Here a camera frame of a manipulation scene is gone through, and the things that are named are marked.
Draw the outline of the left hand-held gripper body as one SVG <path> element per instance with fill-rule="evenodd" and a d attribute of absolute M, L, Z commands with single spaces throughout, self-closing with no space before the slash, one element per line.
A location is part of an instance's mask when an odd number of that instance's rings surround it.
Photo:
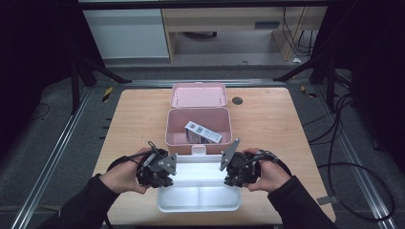
<path fill-rule="evenodd" d="M 177 154 L 170 155 L 163 149 L 152 149 L 146 153 L 137 170 L 140 185 L 150 186 L 153 179 L 177 174 Z"/>

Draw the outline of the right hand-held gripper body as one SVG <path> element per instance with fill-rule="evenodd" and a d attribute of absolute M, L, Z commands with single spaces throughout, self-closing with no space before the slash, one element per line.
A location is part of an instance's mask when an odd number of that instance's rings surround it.
<path fill-rule="evenodd" d="M 242 179 L 244 183 L 255 183 L 260 176 L 260 165 L 254 160 L 254 155 L 238 152 L 240 139 L 236 138 L 222 151 L 220 170 L 226 170 L 226 176 Z"/>

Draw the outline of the white divided tray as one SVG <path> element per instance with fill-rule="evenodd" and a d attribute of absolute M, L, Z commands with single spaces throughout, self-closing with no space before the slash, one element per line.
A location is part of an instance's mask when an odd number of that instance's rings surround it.
<path fill-rule="evenodd" d="M 160 187 L 157 205 L 164 213 L 229 212 L 241 203 L 238 187 L 224 184 L 221 156 L 178 156 L 173 185 Z"/>

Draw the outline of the silver medicine carton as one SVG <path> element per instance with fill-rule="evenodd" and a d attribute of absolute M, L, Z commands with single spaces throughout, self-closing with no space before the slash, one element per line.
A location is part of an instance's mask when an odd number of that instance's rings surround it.
<path fill-rule="evenodd" d="M 205 128 L 204 126 L 189 121 L 185 127 L 186 139 L 189 143 L 195 144 L 217 144 L 222 141 L 223 136 Z"/>

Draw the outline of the pink storage box with lid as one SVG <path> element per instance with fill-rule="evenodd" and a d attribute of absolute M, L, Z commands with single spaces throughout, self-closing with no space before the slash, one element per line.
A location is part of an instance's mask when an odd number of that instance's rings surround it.
<path fill-rule="evenodd" d="M 218 154 L 232 141 L 230 112 L 223 83 L 178 83 L 173 86 L 166 122 L 165 143 L 170 153 L 191 155 L 203 145 L 208 154 Z M 214 132 L 216 140 L 196 142 L 187 138 L 186 125 L 198 124 Z"/>

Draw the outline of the person's left hand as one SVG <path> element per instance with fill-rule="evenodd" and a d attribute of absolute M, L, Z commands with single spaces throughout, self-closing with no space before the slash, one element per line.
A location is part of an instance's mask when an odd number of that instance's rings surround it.
<path fill-rule="evenodd" d="M 141 148 L 137 151 L 137 157 L 133 160 L 119 163 L 111 170 L 101 175 L 99 179 L 111 191 L 116 194 L 125 192 L 136 192 L 138 194 L 145 194 L 148 186 L 139 185 L 136 178 L 139 163 L 142 161 L 141 153 L 149 151 L 149 148 Z"/>

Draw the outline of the person's right hand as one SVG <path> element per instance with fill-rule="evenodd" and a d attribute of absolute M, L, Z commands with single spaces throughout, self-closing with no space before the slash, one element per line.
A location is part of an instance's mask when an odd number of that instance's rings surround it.
<path fill-rule="evenodd" d="M 296 177 L 290 176 L 278 163 L 268 159 L 259 160 L 261 175 L 255 183 L 244 183 L 250 192 L 265 191 L 269 194 L 291 183 Z"/>

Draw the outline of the grey tape piece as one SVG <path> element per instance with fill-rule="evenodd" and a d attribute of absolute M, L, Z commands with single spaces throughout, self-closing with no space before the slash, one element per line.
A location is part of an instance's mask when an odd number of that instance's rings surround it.
<path fill-rule="evenodd" d="M 317 202 L 319 205 L 325 205 L 325 204 L 334 204 L 338 202 L 338 198 L 335 196 L 326 196 L 326 197 L 321 197 L 317 199 Z"/>

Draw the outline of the black metal stand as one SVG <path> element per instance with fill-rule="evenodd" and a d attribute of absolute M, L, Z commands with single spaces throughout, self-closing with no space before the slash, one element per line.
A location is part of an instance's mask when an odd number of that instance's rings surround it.
<path fill-rule="evenodd" d="M 274 78 L 274 81 L 288 81 L 293 76 L 308 69 L 312 69 L 312 74 L 309 78 L 309 81 L 312 84 L 320 84 L 324 79 L 327 80 L 326 101 L 330 110 L 334 112 L 335 63 L 332 57 L 324 57 L 321 54 L 318 54 L 292 71 Z"/>
<path fill-rule="evenodd" d="M 71 64 L 71 85 L 73 100 L 72 114 L 76 113 L 80 105 L 79 80 L 82 80 L 86 87 L 93 87 L 96 84 L 96 77 L 94 76 L 93 71 L 102 73 L 119 84 L 131 83 L 131 80 L 122 78 L 89 59 L 75 59 Z"/>

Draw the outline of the white cabinet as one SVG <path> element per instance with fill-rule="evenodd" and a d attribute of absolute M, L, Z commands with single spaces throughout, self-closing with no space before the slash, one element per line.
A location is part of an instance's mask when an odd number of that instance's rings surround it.
<path fill-rule="evenodd" d="M 103 59 L 168 57 L 160 10 L 85 10 Z"/>

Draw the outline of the light wooden desk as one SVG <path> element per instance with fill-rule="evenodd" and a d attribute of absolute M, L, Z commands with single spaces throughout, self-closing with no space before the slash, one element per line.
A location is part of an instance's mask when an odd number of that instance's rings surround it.
<path fill-rule="evenodd" d="M 166 34 L 203 31 L 272 31 L 285 61 L 297 52 L 302 31 L 318 31 L 327 7 L 162 10 Z"/>

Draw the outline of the aluminium floor rail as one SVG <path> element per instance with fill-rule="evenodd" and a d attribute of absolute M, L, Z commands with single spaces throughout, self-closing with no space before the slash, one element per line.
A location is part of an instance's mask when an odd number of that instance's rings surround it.
<path fill-rule="evenodd" d="M 316 91 L 320 94 L 320 101 L 323 108 L 328 112 L 328 119 L 334 127 L 332 138 L 330 140 L 328 162 L 324 165 L 320 165 L 320 168 L 327 169 L 329 187 L 333 196 L 336 198 L 337 203 L 354 216 L 365 221 L 377 223 L 380 229 L 398 229 L 393 219 L 396 210 L 394 195 L 381 177 L 363 165 L 362 161 L 357 156 L 356 151 L 352 147 L 343 127 L 340 125 L 340 115 L 349 95 L 342 95 L 338 98 L 337 102 L 334 102 L 334 98 L 332 98 L 331 104 L 329 104 L 328 100 L 324 98 L 325 93 L 319 89 L 316 89 Z M 340 143 L 343 153 L 347 158 L 347 162 L 332 162 L 335 141 Z M 349 167 L 352 170 L 357 185 L 370 207 L 372 212 L 371 216 L 365 216 L 354 211 L 335 193 L 330 173 L 332 167 Z"/>
<path fill-rule="evenodd" d="M 24 204 L 17 212 L 15 219 L 11 225 L 11 229 L 26 229 L 32 215 L 39 204 L 40 199 L 42 199 L 43 194 L 53 176 L 53 173 L 59 163 L 60 158 L 63 156 L 65 148 L 70 141 L 70 138 L 75 130 L 78 120 L 81 118 L 83 111 L 88 103 L 88 99 L 93 89 L 85 87 L 83 89 L 82 95 L 79 98 L 79 104 L 76 111 L 73 112 L 64 129 L 56 141 L 53 150 L 48 157 L 42 171 L 37 178 L 35 184 L 32 187 L 28 197 L 24 201 Z"/>
<path fill-rule="evenodd" d="M 284 87 L 284 82 L 274 81 L 273 79 L 205 79 L 205 80 L 132 80 L 130 83 L 124 83 L 124 86 L 131 88 L 145 89 L 169 89 L 179 83 L 223 83 L 229 88 L 256 88 L 256 87 Z"/>

